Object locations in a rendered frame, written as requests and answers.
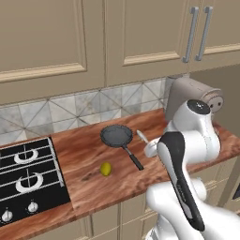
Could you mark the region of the yellow lemon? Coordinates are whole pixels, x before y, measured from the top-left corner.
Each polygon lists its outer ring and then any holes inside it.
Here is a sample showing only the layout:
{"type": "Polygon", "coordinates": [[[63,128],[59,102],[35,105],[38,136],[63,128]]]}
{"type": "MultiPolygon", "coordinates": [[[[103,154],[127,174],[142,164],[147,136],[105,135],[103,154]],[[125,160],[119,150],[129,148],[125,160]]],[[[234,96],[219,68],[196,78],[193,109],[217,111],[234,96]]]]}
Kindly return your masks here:
{"type": "Polygon", "coordinates": [[[112,165],[109,162],[104,162],[100,166],[100,173],[103,176],[108,176],[111,174],[112,171],[112,165]]]}

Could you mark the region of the dark grey frying pan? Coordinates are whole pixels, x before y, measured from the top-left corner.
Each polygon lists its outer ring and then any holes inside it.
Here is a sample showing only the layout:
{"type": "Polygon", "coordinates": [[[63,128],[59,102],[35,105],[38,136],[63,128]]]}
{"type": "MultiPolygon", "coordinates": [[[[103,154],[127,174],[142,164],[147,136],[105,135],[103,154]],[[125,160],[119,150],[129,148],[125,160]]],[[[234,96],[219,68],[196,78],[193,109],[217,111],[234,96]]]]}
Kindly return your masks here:
{"type": "Polygon", "coordinates": [[[100,131],[100,139],[112,148],[123,148],[138,170],[143,170],[141,162],[128,149],[128,144],[133,139],[133,133],[129,127],[117,124],[106,126],[100,131]]]}

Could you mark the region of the white pan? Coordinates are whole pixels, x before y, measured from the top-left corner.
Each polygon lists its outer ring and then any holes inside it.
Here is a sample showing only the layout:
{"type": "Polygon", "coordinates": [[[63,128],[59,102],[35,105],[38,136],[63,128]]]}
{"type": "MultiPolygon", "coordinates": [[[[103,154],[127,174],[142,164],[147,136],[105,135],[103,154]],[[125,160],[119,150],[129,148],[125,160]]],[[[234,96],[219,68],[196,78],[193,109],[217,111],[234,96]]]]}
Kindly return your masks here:
{"type": "Polygon", "coordinates": [[[145,137],[145,135],[141,131],[139,131],[139,130],[137,130],[137,135],[139,136],[139,138],[142,141],[144,141],[146,143],[146,146],[143,149],[145,155],[148,158],[155,157],[158,154],[158,152],[157,152],[157,144],[158,144],[159,138],[155,138],[152,141],[148,141],[147,138],[145,137]]]}

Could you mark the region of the beige base cupboard door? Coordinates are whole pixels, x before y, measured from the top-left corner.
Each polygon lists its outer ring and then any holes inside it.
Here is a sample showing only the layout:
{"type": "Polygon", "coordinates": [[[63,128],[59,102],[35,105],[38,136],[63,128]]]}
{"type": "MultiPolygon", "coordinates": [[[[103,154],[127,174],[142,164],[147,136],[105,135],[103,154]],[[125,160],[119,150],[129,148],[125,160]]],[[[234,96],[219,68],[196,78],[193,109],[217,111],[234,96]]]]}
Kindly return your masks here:
{"type": "Polygon", "coordinates": [[[91,236],[90,218],[83,217],[54,230],[42,233],[30,240],[87,240],[91,236]]]}
{"type": "Polygon", "coordinates": [[[121,203],[120,240],[141,240],[144,214],[145,194],[121,203]]]}
{"type": "Polygon", "coordinates": [[[93,240],[119,240],[121,224],[119,204],[98,211],[91,216],[93,240]]]}

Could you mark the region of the beige base cupboard front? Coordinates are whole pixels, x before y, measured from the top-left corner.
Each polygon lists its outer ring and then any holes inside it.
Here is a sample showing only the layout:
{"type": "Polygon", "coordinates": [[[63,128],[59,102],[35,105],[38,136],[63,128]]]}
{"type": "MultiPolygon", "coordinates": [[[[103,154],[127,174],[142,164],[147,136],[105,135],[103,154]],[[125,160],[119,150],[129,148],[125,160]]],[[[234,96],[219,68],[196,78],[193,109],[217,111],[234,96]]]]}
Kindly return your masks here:
{"type": "Polygon", "coordinates": [[[206,203],[218,205],[236,160],[237,157],[233,157],[191,175],[192,178],[200,177],[202,179],[207,190],[206,203]]]}

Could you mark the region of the black gas hob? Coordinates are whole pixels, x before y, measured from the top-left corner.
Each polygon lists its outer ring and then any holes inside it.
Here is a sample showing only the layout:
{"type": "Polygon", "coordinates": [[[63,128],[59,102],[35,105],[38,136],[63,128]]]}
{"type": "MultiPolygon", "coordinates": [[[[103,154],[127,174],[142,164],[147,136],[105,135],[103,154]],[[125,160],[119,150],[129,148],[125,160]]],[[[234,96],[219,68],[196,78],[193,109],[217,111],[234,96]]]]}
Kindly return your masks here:
{"type": "Polygon", "coordinates": [[[0,227],[69,202],[51,137],[0,148],[0,227]],[[30,202],[38,204],[35,213],[30,202]],[[9,222],[1,219],[6,210],[9,222]]]}

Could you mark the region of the white hob knob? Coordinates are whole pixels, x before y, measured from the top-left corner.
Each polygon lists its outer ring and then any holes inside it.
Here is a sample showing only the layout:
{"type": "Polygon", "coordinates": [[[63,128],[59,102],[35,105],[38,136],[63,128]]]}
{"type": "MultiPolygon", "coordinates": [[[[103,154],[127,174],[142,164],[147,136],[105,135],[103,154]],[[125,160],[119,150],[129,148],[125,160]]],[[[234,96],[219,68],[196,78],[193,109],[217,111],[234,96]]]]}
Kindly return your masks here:
{"type": "Polygon", "coordinates": [[[35,213],[38,210],[38,204],[36,202],[30,202],[27,209],[30,213],[35,213]]]}
{"type": "Polygon", "coordinates": [[[9,210],[6,210],[4,214],[1,216],[1,219],[3,222],[9,222],[12,220],[12,218],[13,218],[13,214],[9,210]]]}

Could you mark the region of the wide beige wall cupboard door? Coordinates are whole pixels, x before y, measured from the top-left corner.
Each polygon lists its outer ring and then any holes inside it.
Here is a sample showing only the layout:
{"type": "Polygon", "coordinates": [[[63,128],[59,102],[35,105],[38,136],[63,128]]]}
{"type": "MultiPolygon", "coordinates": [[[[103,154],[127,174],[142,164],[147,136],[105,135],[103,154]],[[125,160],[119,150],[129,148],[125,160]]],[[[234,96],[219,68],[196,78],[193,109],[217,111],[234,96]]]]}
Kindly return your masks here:
{"type": "Polygon", "coordinates": [[[0,0],[0,104],[104,80],[103,0],[0,0]]]}

